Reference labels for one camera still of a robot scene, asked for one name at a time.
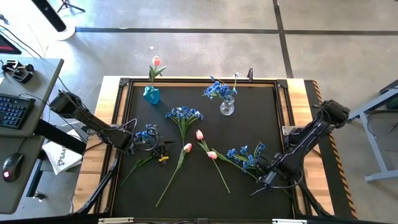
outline tripod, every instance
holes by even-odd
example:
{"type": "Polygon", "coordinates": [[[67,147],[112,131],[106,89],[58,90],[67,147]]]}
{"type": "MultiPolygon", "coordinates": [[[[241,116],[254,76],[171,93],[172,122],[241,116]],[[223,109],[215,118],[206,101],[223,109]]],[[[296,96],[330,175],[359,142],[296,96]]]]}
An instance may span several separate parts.
{"type": "Polygon", "coordinates": [[[67,3],[68,0],[61,0],[61,1],[62,1],[62,5],[61,5],[60,9],[58,9],[57,13],[61,11],[61,9],[62,9],[63,6],[65,6],[65,8],[67,8],[67,7],[69,6],[69,7],[72,7],[72,8],[74,8],[74,9],[78,9],[78,10],[80,10],[80,11],[82,11],[82,12],[86,12],[86,11],[85,11],[84,9],[82,9],[82,8],[79,8],[79,7],[77,7],[77,6],[74,6],[74,5],[71,5],[71,4],[67,3]]]}

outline yellow clip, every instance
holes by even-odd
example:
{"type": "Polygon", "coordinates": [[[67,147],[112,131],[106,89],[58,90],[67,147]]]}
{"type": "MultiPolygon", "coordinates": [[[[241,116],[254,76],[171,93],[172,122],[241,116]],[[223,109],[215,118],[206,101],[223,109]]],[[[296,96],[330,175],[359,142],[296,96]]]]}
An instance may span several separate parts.
{"type": "Polygon", "coordinates": [[[168,156],[164,156],[161,159],[159,159],[159,162],[162,162],[163,160],[166,160],[166,159],[169,159],[169,157],[168,156]]]}

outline tulip bud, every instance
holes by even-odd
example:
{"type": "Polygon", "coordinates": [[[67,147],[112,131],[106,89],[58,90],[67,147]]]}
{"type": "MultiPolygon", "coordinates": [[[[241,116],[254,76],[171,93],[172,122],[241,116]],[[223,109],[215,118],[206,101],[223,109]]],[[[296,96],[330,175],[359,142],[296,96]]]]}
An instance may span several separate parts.
{"type": "Polygon", "coordinates": [[[187,145],[184,146],[184,151],[185,151],[185,152],[190,152],[190,151],[191,151],[191,148],[192,148],[192,144],[191,144],[191,143],[188,143],[187,145]]]}
{"type": "Polygon", "coordinates": [[[159,58],[158,56],[155,56],[155,57],[152,59],[152,63],[153,63],[155,66],[160,65],[160,58],[159,58]]]}
{"type": "Polygon", "coordinates": [[[213,152],[213,151],[207,152],[207,156],[208,156],[210,159],[217,159],[217,153],[216,153],[216,152],[213,152]]]}
{"type": "Polygon", "coordinates": [[[197,139],[198,140],[202,140],[203,139],[203,133],[200,130],[197,131],[197,139]]]}

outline gray stand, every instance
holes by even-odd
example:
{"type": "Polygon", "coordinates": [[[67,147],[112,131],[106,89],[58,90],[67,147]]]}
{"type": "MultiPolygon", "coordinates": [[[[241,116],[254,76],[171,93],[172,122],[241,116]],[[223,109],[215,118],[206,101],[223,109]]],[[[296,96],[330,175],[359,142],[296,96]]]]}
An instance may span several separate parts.
{"type": "Polygon", "coordinates": [[[377,145],[376,138],[368,130],[368,117],[366,114],[368,111],[375,110],[375,109],[385,105],[388,100],[393,99],[393,97],[396,97],[398,95],[397,88],[398,88],[398,85],[390,87],[390,89],[388,91],[384,92],[382,95],[380,95],[376,99],[374,99],[374,100],[370,101],[369,103],[365,104],[364,106],[356,109],[354,112],[352,112],[350,114],[350,116],[348,118],[348,122],[351,122],[352,120],[354,120],[356,118],[361,118],[362,124],[366,131],[366,134],[368,135],[369,142],[371,143],[374,155],[376,156],[377,163],[379,164],[379,167],[381,170],[380,173],[365,176],[366,181],[374,181],[374,180],[388,179],[391,177],[398,177],[398,169],[387,170],[386,164],[384,163],[384,160],[381,156],[379,146],[377,145]]]}

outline clear glass vase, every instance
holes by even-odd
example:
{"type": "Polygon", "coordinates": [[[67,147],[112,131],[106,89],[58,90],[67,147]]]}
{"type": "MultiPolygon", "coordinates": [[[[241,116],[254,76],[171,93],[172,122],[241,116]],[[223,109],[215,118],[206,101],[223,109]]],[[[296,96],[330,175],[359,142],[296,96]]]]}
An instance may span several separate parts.
{"type": "Polygon", "coordinates": [[[145,92],[144,92],[144,98],[149,103],[156,105],[160,99],[160,91],[158,89],[154,88],[153,86],[146,86],[145,92]]]}
{"type": "Polygon", "coordinates": [[[232,96],[227,96],[220,106],[221,113],[225,116],[231,115],[235,110],[234,102],[235,99],[232,96]]]}

